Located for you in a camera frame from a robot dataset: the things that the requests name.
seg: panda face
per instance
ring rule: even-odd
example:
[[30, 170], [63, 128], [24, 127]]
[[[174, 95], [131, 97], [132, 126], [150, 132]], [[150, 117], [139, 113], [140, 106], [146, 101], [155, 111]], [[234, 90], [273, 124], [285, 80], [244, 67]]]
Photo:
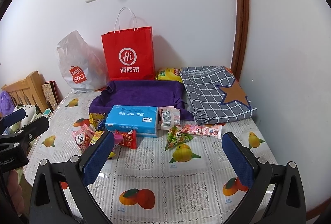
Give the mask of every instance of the panda face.
[[85, 142], [85, 134], [80, 133], [76, 136], [76, 142], [78, 145], [81, 145]]

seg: purple plush toy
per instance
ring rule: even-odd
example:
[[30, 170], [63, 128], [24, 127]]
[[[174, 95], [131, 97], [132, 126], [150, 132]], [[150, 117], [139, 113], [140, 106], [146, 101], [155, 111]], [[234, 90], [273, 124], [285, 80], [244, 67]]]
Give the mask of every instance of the purple plush toy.
[[0, 113], [2, 116], [7, 116], [13, 112], [15, 105], [13, 103], [12, 98], [8, 94], [8, 92], [0, 93]]

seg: brown star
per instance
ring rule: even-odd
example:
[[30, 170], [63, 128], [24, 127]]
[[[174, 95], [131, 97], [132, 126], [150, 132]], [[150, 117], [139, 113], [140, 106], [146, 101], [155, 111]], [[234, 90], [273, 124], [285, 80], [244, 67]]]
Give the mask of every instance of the brown star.
[[240, 87], [237, 80], [234, 80], [232, 85], [230, 86], [221, 86], [216, 85], [222, 92], [225, 93], [223, 100], [221, 102], [222, 105], [229, 104], [231, 102], [237, 101], [251, 109], [249, 102], [247, 101], [247, 95], [244, 90]]

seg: blue tissue pack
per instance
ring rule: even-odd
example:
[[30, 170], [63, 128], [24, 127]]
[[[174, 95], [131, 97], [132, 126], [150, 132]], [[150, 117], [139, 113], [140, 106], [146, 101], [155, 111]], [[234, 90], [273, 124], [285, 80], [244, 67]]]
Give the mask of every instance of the blue tissue pack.
[[106, 119], [108, 131], [129, 132], [137, 136], [157, 137], [158, 108], [138, 106], [113, 106]]

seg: blue gripper pad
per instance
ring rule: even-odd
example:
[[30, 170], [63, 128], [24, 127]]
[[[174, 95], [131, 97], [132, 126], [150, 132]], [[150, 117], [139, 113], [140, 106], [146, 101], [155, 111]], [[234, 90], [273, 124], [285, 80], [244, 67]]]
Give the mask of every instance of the blue gripper pad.
[[5, 127], [10, 127], [14, 125], [16, 122], [19, 122], [20, 120], [24, 119], [26, 113], [23, 108], [20, 108], [16, 110], [15, 112], [5, 116], [3, 118], [3, 124]]
[[109, 132], [107, 137], [101, 142], [101, 144], [90, 156], [85, 166], [83, 167], [82, 181], [85, 186], [95, 182], [109, 156], [110, 149], [112, 150], [114, 148], [114, 143], [114, 135], [113, 133]]
[[251, 188], [254, 184], [254, 169], [227, 133], [222, 137], [222, 147], [241, 184]]

